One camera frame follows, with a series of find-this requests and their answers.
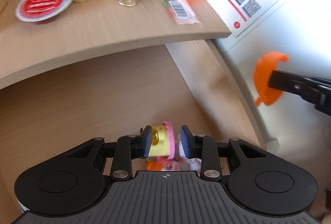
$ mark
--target wooden surface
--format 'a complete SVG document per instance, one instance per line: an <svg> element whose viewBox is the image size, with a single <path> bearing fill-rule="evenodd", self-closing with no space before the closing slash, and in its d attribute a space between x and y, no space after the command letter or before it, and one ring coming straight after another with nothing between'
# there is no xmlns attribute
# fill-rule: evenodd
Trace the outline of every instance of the wooden surface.
<svg viewBox="0 0 331 224"><path fill-rule="evenodd" d="M116 141L163 120L176 133L186 124L194 134L211 135L164 45L34 76L0 90L0 104L0 173L13 200L20 173L93 137ZM144 161L133 165L144 168Z"/></svg>
<svg viewBox="0 0 331 224"><path fill-rule="evenodd" d="M28 23L10 0L0 14L0 89L42 72L110 53L157 44L227 37L223 21L206 0L188 0L201 24L177 25L162 0L73 3L50 21Z"/></svg>
<svg viewBox="0 0 331 224"><path fill-rule="evenodd" d="M246 114L243 100L239 98L240 92L230 71L215 57L210 44L210 41L199 40L166 44L166 47L215 139L227 142L231 137L238 137L263 147L263 141L258 140Z"/></svg>

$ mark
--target silver screw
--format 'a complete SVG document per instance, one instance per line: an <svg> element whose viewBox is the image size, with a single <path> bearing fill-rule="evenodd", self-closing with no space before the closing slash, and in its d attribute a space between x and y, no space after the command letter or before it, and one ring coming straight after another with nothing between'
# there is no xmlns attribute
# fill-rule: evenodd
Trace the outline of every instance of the silver screw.
<svg viewBox="0 0 331 224"><path fill-rule="evenodd" d="M216 178L218 176L220 176L219 171L216 170L207 170L204 172L204 175L210 178Z"/></svg>
<svg viewBox="0 0 331 224"><path fill-rule="evenodd" d="M113 176L116 178L125 178L129 175L129 173L125 170L116 170L113 172Z"/></svg>

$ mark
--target pink plastic object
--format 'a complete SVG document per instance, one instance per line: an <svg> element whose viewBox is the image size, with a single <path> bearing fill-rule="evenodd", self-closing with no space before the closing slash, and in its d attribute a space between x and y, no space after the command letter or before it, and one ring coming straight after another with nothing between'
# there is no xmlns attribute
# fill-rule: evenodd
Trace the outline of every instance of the pink plastic object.
<svg viewBox="0 0 331 224"><path fill-rule="evenodd" d="M170 121L164 121L163 125L167 128L167 133L169 137L169 157L168 159L173 159L175 156L175 135L173 134L173 126Z"/></svg>

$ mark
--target barcode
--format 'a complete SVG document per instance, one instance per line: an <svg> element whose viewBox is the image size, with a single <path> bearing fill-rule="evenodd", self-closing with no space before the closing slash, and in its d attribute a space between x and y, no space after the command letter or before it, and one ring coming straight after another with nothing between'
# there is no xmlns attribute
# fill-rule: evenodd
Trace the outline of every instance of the barcode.
<svg viewBox="0 0 331 224"><path fill-rule="evenodd" d="M179 19L189 19L189 16L186 13L185 8L183 7L183 5L180 2L178 2L178 1L169 1L169 4L173 8L173 11L175 11L175 14L176 14L177 18L179 18Z"/></svg>

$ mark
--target gray ridged panel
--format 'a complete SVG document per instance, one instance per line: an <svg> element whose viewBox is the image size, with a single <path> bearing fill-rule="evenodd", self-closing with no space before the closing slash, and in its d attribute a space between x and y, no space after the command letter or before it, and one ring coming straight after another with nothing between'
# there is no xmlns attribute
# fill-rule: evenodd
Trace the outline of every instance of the gray ridged panel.
<svg viewBox="0 0 331 224"><path fill-rule="evenodd" d="M221 184L203 181L194 172L139 172L114 183L94 207L67 217L25 213L17 224L317 224L307 213L275 218L260 216L238 206Z"/></svg>

